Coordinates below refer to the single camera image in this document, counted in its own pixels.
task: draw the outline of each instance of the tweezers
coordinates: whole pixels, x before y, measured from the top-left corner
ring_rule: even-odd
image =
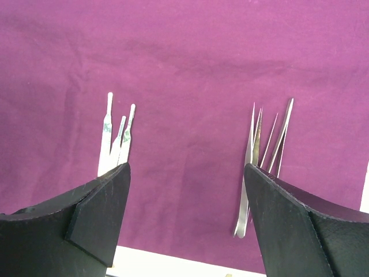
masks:
[[[244,164],[253,162],[253,150],[254,150],[254,114],[255,114],[255,103],[253,107],[253,114],[251,116],[251,126],[248,134],[248,142],[246,147],[246,154],[244,159]],[[233,236],[237,235],[239,238],[244,238],[246,235],[246,227],[248,221],[248,215],[250,209],[248,207],[248,198],[246,194],[246,186],[244,183],[244,177],[242,177],[242,187],[241,187],[241,199],[240,199],[240,210],[238,214],[238,220]]]
[[[104,117],[103,136],[101,138],[101,149],[99,158],[99,167],[97,176],[104,175],[109,170],[110,146],[111,146],[111,107],[113,102],[113,93],[108,93],[108,105],[106,115]]]
[[[274,146],[274,150],[272,152],[272,158],[271,158],[270,163],[269,163],[269,165],[266,169],[267,172],[269,172],[269,173],[271,172],[274,161],[276,160],[280,145],[282,145],[280,159],[279,159],[279,162],[278,162],[278,165],[277,165],[277,167],[278,167],[277,168],[277,177],[279,177],[279,173],[280,173],[280,169],[281,169],[281,162],[282,162],[283,149],[284,149],[284,141],[285,141],[285,137],[286,137],[286,133],[287,133],[289,118],[291,117],[292,106],[293,106],[293,98],[291,98],[288,101],[286,113],[285,113],[284,120],[283,120],[283,124],[282,124],[281,130],[279,132],[276,145]]]

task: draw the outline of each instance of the magenta fabric backdrop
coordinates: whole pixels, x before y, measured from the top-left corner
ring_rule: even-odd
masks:
[[[231,235],[254,101],[265,145],[295,97],[281,178],[359,208],[369,1],[0,4],[1,212],[96,177],[109,91],[114,135],[137,105],[119,245],[263,272]]]

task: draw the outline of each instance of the purple cloth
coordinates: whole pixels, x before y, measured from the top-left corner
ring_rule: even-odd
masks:
[[[137,105],[119,245],[263,272],[232,237],[251,108],[262,145],[295,97],[281,178],[359,208],[369,154],[369,1],[2,1],[0,211],[97,174]]]

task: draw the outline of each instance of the white surface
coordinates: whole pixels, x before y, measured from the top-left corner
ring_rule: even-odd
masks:
[[[107,276],[114,277],[265,277],[248,271],[219,267],[117,246],[114,268],[108,268]]]
[[[360,211],[369,214],[369,163],[367,167],[367,174],[365,175],[364,189],[362,195],[362,203],[360,205]]]

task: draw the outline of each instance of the forceps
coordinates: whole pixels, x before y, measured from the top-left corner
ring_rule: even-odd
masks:
[[[254,148],[254,114],[255,114],[255,103],[253,107],[253,114],[251,116],[251,126],[248,133],[248,142],[246,147],[246,154],[244,163],[245,165],[253,162],[253,148]],[[240,200],[240,210],[238,213],[238,220],[233,236],[237,235],[239,238],[243,238],[246,235],[246,227],[248,221],[248,215],[250,209],[248,207],[248,198],[246,195],[246,186],[244,183],[244,177],[242,177],[242,188],[241,188],[241,200]]]
[[[272,167],[273,167],[273,163],[276,160],[276,156],[277,156],[278,151],[279,151],[280,156],[279,156],[279,159],[278,159],[278,162],[277,162],[277,169],[276,169],[277,177],[279,177],[279,175],[280,175],[285,138],[286,138],[286,134],[287,134],[289,118],[291,117],[292,106],[293,106],[293,98],[291,98],[288,102],[287,110],[286,110],[286,113],[285,113],[285,118],[284,118],[281,130],[280,130],[280,133],[278,135],[276,145],[275,145],[274,150],[272,152],[272,158],[271,158],[270,163],[269,163],[268,168],[267,168],[267,171],[270,173],[271,170],[272,170]],[[273,135],[274,127],[275,127],[276,122],[277,122],[278,114],[276,115],[276,117],[274,119],[273,126],[272,126],[272,129],[270,131],[270,135],[269,135],[269,138],[268,138],[268,143],[266,145],[263,158],[261,160],[261,163],[258,164],[258,162],[259,162],[260,136],[261,136],[261,123],[262,123],[262,116],[263,116],[263,108],[261,108],[260,111],[259,111],[259,116],[258,116],[257,123],[256,123],[256,126],[255,126],[255,131],[254,131],[254,113],[255,113],[255,103],[254,103],[254,106],[253,106],[253,113],[252,113],[252,116],[251,116],[251,126],[250,126],[250,132],[249,132],[249,135],[248,135],[248,142],[247,142],[246,156],[245,156],[245,165],[248,164],[248,163],[252,163],[256,166],[259,165],[259,167],[262,167],[262,165],[265,161],[265,158],[266,158],[266,153],[268,151],[270,141],[272,139],[272,135]],[[234,231],[234,236],[237,235],[239,238],[243,238],[246,235],[246,227],[247,227],[247,221],[248,221],[249,213],[250,213],[250,208],[248,206],[248,198],[247,198],[247,194],[246,194],[245,181],[244,181],[244,177],[243,177],[242,178],[242,190],[241,190],[239,216],[238,216],[236,228],[235,228],[235,231]]]

